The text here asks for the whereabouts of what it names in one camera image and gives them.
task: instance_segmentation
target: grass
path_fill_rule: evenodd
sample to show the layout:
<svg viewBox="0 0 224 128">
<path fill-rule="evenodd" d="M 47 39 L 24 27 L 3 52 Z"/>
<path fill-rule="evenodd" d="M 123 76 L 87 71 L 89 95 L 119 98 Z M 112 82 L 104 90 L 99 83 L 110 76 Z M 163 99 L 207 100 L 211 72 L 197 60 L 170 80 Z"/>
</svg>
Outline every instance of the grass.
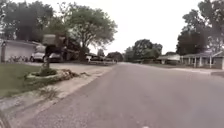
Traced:
<svg viewBox="0 0 224 128">
<path fill-rule="evenodd" d="M 23 92 L 25 76 L 39 69 L 23 64 L 0 64 L 0 97 Z"/>
<path fill-rule="evenodd" d="M 69 80 L 78 76 L 78 74 L 75 74 L 70 70 L 66 70 L 70 73 L 70 75 L 66 77 L 42 79 L 27 78 L 28 74 L 38 72 L 39 70 L 40 67 L 37 66 L 23 64 L 0 64 L 0 98 L 37 90 L 47 85 L 55 84 L 63 80 Z M 56 92 L 52 90 L 48 90 L 46 92 L 50 92 L 50 96 L 47 97 L 53 97 L 56 95 Z"/>
</svg>

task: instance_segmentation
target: white house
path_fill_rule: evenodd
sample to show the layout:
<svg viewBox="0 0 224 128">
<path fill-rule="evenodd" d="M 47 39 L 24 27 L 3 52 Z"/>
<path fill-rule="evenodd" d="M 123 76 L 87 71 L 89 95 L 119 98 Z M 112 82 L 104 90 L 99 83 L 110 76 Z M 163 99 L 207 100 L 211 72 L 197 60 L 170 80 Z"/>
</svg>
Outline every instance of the white house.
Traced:
<svg viewBox="0 0 224 128">
<path fill-rule="evenodd" d="M 15 40 L 0 41 L 0 62 L 8 61 L 11 57 L 25 57 L 29 59 L 39 44 L 36 42 Z"/>
</svg>

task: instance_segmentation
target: house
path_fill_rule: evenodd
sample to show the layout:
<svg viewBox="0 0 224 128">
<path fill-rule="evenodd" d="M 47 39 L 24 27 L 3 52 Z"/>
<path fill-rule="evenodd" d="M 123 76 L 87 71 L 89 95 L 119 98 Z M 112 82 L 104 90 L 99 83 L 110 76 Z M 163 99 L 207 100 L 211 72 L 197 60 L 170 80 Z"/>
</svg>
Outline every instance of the house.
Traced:
<svg viewBox="0 0 224 128">
<path fill-rule="evenodd" d="M 161 64 L 177 64 L 180 62 L 180 55 L 162 55 L 157 58 Z"/>
<path fill-rule="evenodd" d="M 181 56 L 181 63 L 195 68 L 224 69 L 224 51 L 205 51 Z"/>
<path fill-rule="evenodd" d="M 15 40 L 0 41 L 0 62 L 9 61 L 11 58 L 29 59 L 35 52 L 35 48 L 40 43 Z"/>
</svg>

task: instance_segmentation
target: asphalt road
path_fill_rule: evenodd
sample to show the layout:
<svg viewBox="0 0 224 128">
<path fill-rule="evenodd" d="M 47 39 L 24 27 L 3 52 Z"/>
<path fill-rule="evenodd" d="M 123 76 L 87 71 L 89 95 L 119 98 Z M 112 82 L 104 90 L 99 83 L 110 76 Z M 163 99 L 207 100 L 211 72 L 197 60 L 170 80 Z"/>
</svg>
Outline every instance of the asphalt road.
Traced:
<svg viewBox="0 0 224 128">
<path fill-rule="evenodd" d="M 223 127 L 223 78 L 134 64 L 117 65 L 22 126 Z"/>
</svg>

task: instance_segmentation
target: car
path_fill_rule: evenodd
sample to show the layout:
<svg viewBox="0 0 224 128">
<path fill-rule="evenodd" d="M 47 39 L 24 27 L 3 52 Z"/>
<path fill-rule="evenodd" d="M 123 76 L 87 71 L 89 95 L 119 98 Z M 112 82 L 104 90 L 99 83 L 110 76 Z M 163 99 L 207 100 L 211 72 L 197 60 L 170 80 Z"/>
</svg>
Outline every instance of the car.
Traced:
<svg viewBox="0 0 224 128">
<path fill-rule="evenodd" d="M 31 62 L 37 62 L 37 61 L 43 62 L 44 58 L 45 58 L 45 53 L 35 52 L 31 55 L 30 61 Z M 62 62 L 63 61 L 62 56 L 58 53 L 51 53 L 51 55 L 49 56 L 49 59 L 51 62 Z"/>
</svg>

